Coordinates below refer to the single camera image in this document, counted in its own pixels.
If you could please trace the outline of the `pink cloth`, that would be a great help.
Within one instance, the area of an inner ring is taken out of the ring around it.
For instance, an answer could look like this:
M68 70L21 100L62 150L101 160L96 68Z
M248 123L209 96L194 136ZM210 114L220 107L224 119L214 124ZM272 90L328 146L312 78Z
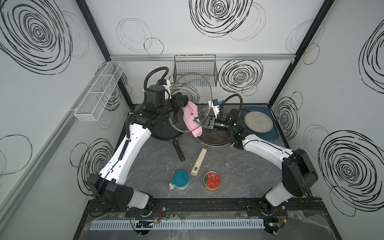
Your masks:
M198 106L193 102L188 101L187 105L183 108L183 120L195 138L200 137L203 133L203 128L194 122L194 118L198 117Z

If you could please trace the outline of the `glass lid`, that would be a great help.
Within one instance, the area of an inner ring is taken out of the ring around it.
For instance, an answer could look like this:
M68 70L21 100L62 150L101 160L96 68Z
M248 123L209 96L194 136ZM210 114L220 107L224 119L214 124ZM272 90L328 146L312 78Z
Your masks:
M203 143L207 146L221 147L221 146L224 146L224 145L229 143L229 140L227 137L228 131L229 130L220 131L217 129L207 130L207 129L203 128L202 135L200 137L197 137L197 139L201 143Z
M213 100L208 79L195 72L176 77L171 84L171 97L180 108L170 113L171 126L178 132L200 136Z

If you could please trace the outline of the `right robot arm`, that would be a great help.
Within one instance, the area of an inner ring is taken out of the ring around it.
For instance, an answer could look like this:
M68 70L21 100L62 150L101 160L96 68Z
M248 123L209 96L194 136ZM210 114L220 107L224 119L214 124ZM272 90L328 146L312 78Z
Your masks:
M308 197L310 188L319 179L306 151L283 148L251 134L244 128L244 120L223 122L208 116L195 118L194 123L205 130L226 132L225 138L232 147L254 153L282 171L282 181L261 198L259 205L264 212L276 209L293 197Z

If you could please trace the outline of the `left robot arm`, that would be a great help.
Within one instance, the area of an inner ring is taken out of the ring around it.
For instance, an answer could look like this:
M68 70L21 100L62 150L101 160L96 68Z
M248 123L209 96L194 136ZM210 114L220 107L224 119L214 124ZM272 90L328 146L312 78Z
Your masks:
M171 94L166 88L152 85L145 90L145 100L137 110L127 115L125 137L117 151L97 174L90 174L87 185L98 199L112 208L136 208L147 215L153 208L153 197L125 185L130 168L144 143L153 137L161 141L174 140L182 135L170 123L189 102L187 95Z

